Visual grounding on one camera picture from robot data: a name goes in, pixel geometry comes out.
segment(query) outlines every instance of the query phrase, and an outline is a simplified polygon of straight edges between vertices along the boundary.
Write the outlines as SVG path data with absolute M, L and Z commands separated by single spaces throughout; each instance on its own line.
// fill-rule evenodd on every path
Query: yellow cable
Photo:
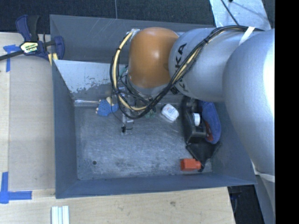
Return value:
M 128 39 L 131 37 L 131 35 L 133 34 L 133 32 L 129 32 L 129 34 L 123 39 L 122 43 L 120 44 L 120 46 L 118 47 L 116 53 L 115 53 L 115 56 L 114 56 L 114 62 L 113 62 L 113 67 L 112 67 L 112 77 L 113 77 L 113 84 L 114 84 L 114 87 L 116 88 L 117 87 L 117 75 L 116 75 L 116 71 L 117 71 L 117 61 L 118 61 L 118 57 L 120 55 L 120 52 L 121 52 L 121 49 L 122 47 L 125 45 L 125 43 L 128 41 Z M 132 106 L 129 106 L 127 104 L 127 102 L 123 99 L 123 97 L 119 94 L 117 94 L 120 101 L 123 103 L 124 106 L 126 106 L 128 109 L 130 110 L 134 110 L 134 111 L 141 111 L 141 110 L 144 110 L 147 108 L 147 106 L 143 106 L 143 107 L 132 107 Z

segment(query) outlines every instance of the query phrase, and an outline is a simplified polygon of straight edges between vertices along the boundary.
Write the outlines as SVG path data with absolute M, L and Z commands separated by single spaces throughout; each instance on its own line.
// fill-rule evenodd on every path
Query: red object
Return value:
M 195 159 L 182 159 L 181 170 L 182 171 L 194 171 L 201 169 L 201 163 Z

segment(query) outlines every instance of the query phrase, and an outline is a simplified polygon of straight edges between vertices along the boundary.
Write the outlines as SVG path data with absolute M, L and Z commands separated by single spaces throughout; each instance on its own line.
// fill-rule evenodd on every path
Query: gray floor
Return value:
M 82 180 L 131 176 L 182 175 L 180 160 L 192 158 L 177 119 L 170 123 L 158 112 L 135 120 L 121 132 L 121 112 L 107 117 L 95 108 L 76 107 L 78 178 Z M 208 163 L 204 172 L 210 172 Z

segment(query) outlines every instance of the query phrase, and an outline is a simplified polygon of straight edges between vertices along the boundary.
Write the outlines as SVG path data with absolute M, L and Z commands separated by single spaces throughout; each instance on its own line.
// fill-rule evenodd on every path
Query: blue object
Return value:
M 11 200 L 30 200 L 32 199 L 32 191 L 8 191 L 8 172 L 2 173 L 0 203 L 7 204 Z
M 11 52 L 19 51 L 21 50 L 18 46 L 16 45 L 8 45 L 4 46 L 3 49 L 9 54 Z M 6 61 L 6 72 L 10 71 L 10 58 L 7 59 Z
M 114 113 L 118 110 L 118 104 L 114 104 L 113 106 L 111 106 L 107 100 L 101 100 L 100 104 L 98 106 L 98 111 L 97 114 L 99 116 L 107 116 L 110 113 Z
M 221 123 L 214 103 L 199 100 L 199 107 L 202 107 L 202 119 L 206 121 L 211 130 L 213 138 L 206 137 L 206 141 L 216 144 L 221 136 Z

